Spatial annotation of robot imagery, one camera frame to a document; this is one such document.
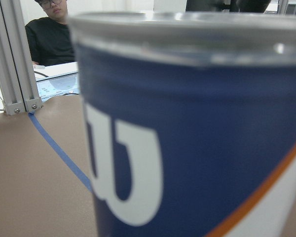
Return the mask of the aluminium corner frame post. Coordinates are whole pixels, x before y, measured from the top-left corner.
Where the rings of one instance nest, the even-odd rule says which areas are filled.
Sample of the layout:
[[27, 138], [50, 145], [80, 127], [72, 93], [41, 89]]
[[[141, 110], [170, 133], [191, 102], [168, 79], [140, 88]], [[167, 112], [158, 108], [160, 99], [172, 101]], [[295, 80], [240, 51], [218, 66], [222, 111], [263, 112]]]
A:
[[285, 15], [288, 8], [289, 0], [278, 0], [277, 14]]

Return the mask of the Wilson tennis ball can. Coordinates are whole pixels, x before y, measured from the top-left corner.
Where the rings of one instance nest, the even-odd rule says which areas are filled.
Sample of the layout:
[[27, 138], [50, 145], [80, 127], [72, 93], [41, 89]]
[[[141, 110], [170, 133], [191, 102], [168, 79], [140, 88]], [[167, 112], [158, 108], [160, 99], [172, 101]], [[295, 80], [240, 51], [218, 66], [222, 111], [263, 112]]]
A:
[[296, 198], [296, 16], [69, 18], [100, 237], [278, 237]]

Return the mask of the black computer monitor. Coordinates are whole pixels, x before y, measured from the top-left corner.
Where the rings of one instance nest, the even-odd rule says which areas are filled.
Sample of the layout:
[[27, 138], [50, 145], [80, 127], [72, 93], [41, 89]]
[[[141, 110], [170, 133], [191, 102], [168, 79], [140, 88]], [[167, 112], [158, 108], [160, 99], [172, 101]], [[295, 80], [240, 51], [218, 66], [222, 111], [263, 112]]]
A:
[[271, 0], [187, 0], [186, 11], [264, 13]]

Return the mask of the blue teach pendant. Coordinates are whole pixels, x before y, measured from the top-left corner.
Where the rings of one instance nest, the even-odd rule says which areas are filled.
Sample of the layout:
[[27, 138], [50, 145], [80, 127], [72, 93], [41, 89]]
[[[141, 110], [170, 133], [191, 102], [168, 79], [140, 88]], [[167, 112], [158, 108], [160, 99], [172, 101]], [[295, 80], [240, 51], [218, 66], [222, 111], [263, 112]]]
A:
[[63, 95], [79, 95], [78, 73], [71, 72], [55, 76], [47, 76], [41, 72], [34, 71], [37, 89], [42, 102], [52, 97]]

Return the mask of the person in black shirt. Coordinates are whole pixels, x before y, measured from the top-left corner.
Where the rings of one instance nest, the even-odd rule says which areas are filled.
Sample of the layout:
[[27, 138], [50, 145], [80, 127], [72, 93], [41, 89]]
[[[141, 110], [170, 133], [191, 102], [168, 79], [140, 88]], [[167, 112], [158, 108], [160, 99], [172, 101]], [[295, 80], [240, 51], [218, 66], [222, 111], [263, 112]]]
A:
[[67, 26], [66, 0], [37, 0], [46, 17], [30, 21], [26, 35], [33, 65], [53, 66], [75, 61]]

